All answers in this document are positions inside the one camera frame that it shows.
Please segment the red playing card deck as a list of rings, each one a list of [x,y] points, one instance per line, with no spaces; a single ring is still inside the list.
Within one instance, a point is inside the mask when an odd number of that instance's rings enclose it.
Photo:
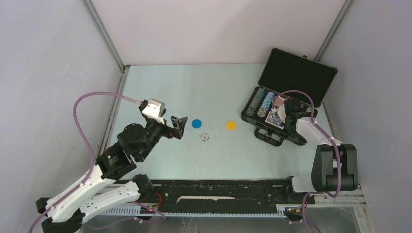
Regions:
[[[277,97],[277,98],[274,100],[274,102],[273,102],[273,107],[274,107],[274,108],[280,107],[281,105],[284,104],[285,100],[286,100],[286,99],[283,98],[283,97]]]

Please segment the blue playing card deck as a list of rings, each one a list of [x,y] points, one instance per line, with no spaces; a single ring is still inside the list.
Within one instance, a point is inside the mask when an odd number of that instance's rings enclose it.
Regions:
[[[284,129],[284,123],[277,113],[269,112],[266,116],[265,122],[272,126],[278,127],[279,129]]]

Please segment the white grey poker chip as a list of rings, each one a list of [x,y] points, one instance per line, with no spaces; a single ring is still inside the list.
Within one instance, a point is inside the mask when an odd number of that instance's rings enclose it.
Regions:
[[[200,139],[204,142],[209,140],[209,135],[206,133],[201,134]]]

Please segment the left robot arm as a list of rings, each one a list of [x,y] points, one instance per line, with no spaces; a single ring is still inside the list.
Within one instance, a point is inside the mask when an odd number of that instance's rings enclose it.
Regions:
[[[146,125],[127,125],[117,142],[99,155],[76,184],[54,198],[40,198],[36,207],[47,217],[41,226],[45,233],[74,233],[106,210],[132,201],[148,202],[154,187],[147,175],[138,174],[114,190],[100,193],[137,168],[162,137],[181,139],[187,117],[171,117],[172,127],[145,117]]]

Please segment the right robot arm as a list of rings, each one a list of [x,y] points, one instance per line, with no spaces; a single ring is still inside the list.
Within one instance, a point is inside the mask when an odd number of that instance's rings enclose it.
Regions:
[[[356,190],[359,184],[356,147],[329,135],[316,122],[314,109],[306,112],[299,99],[285,100],[284,108],[285,130],[315,146],[311,173],[293,176],[291,184],[282,190],[284,200],[295,203],[304,192],[325,192],[336,197],[341,191]]]

